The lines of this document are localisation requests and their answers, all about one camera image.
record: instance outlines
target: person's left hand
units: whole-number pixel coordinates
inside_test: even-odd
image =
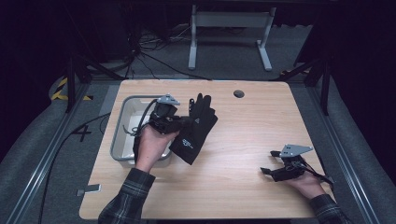
[[[150,125],[142,130],[140,138],[139,154],[136,169],[149,173],[154,163],[165,152],[168,143],[173,140],[177,133],[160,134]]]

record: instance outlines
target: wooden table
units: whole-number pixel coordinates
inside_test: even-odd
[[[237,98],[236,90],[245,96]],[[285,144],[312,146],[288,84],[284,82],[206,80],[127,80],[120,84],[89,185],[100,192],[85,194],[80,216],[97,219],[115,197],[129,173],[110,156],[120,108],[131,95],[170,93],[181,102],[177,115],[188,114],[188,101],[197,94],[212,96],[219,121],[206,138],[193,165],[176,155],[157,177],[142,218],[292,218],[313,217],[307,200],[282,182],[274,182],[260,167],[277,169],[283,163],[270,155]],[[315,150],[303,154],[323,174]],[[332,195],[327,184],[326,192]]]

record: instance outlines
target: person's right hand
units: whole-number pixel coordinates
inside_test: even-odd
[[[307,171],[297,178],[285,180],[284,182],[299,190],[309,200],[326,193],[320,185],[320,181]]]

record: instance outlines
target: plaid sleeve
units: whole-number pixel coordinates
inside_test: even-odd
[[[347,218],[343,211],[341,211],[341,208],[329,194],[319,195],[318,197],[313,198],[309,204],[314,209],[315,215],[320,223],[353,223],[349,218]]]
[[[119,194],[104,208],[98,223],[140,223],[143,204],[155,176],[133,168]]]

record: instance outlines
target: dark background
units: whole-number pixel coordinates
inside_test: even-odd
[[[396,179],[392,172],[396,159],[393,72],[396,20],[392,18],[395,10],[391,1],[362,1],[326,9],[279,7],[274,20],[275,25],[293,26],[309,25],[318,19],[298,62],[309,62],[326,48],[340,94],[393,182]],[[0,160],[30,122],[50,105],[50,86],[64,75],[71,53],[99,63],[123,59],[134,48],[140,29],[149,28],[166,38],[168,28],[189,22],[190,14],[190,6],[128,9],[109,3],[3,1],[0,6]]]

